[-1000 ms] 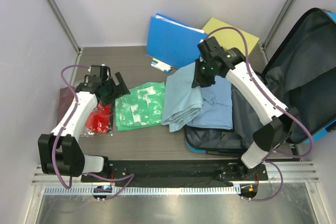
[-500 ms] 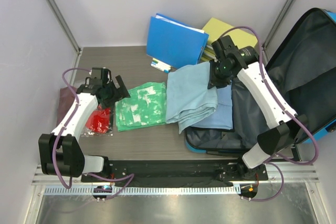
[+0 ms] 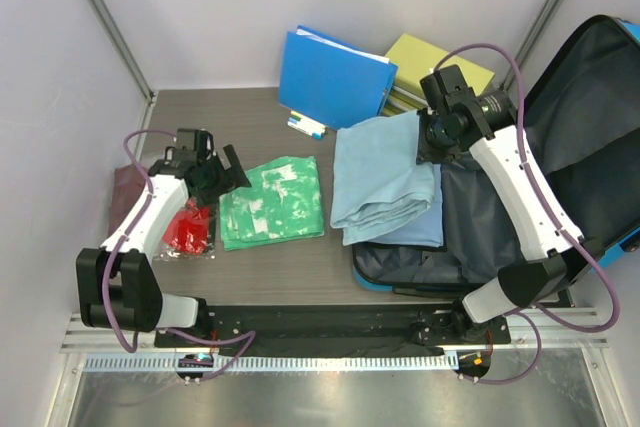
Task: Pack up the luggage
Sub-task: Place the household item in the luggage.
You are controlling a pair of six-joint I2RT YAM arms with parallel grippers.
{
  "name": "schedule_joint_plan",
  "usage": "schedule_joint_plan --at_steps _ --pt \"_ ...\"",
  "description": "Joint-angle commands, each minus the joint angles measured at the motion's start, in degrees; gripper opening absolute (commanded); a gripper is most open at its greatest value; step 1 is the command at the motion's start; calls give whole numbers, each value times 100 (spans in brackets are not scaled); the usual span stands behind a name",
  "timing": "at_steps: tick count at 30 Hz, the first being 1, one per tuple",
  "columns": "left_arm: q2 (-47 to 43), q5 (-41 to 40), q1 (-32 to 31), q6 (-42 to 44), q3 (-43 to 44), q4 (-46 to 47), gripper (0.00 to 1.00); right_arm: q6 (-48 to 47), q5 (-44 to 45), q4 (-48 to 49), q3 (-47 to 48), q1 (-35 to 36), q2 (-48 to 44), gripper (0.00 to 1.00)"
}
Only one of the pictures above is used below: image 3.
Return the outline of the blue button shirt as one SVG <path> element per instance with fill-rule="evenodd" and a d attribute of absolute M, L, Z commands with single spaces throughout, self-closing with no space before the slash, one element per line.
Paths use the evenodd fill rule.
<path fill-rule="evenodd" d="M 420 216 L 405 225 L 382 235 L 374 236 L 369 229 L 357 233 L 354 228 L 343 231 L 343 244 L 353 245 L 371 242 L 383 245 L 408 245 L 438 249 L 444 246 L 443 197 L 441 189 L 441 167 L 434 166 L 435 197 L 431 206 Z"/>

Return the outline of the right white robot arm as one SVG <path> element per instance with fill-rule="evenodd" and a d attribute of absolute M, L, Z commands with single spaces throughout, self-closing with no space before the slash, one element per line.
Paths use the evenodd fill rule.
<path fill-rule="evenodd" d="M 603 246 L 585 237 L 564 211 L 533 157 L 521 112 L 505 92 L 476 94 L 456 65 L 437 66 L 420 85 L 432 110 L 418 113 L 417 163 L 444 164 L 469 154 L 495 189 L 523 256 L 453 311 L 453 335 L 471 343 L 488 322 L 551 293 L 568 272 L 570 254 L 597 269 Z"/>

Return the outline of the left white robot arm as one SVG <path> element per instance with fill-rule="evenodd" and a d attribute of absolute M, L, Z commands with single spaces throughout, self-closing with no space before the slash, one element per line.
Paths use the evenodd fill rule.
<path fill-rule="evenodd" d="M 175 215 L 195 200 L 200 207 L 250 181 L 233 145 L 216 152 L 213 135 L 182 128 L 150 167 L 132 162 L 145 186 L 117 229 L 97 248 L 76 258 L 80 317 L 90 328 L 109 328 L 125 351 L 137 349 L 141 333 L 160 332 L 188 345 L 218 346 L 204 299 L 165 294 L 153 257 Z"/>

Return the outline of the red garment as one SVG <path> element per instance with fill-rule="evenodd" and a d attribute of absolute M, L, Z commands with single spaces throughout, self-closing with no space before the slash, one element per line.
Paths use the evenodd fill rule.
<path fill-rule="evenodd" d="M 155 261 L 213 259 L 218 204 L 200 206 L 194 198 L 175 214 L 154 254 Z"/>

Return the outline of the green white tie-dye cloth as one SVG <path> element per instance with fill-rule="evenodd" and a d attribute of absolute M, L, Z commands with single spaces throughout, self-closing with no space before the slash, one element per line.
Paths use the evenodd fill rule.
<path fill-rule="evenodd" d="M 284 156 L 246 172 L 249 187 L 220 199 L 226 251 L 245 250 L 325 233 L 316 159 Z"/>

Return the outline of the light blue towel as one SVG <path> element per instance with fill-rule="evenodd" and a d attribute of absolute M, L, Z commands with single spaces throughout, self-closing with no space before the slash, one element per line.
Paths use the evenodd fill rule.
<path fill-rule="evenodd" d="M 416 162 L 420 117 L 375 117 L 337 131 L 330 226 L 345 246 L 391 233 L 433 206 L 436 174 Z"/>

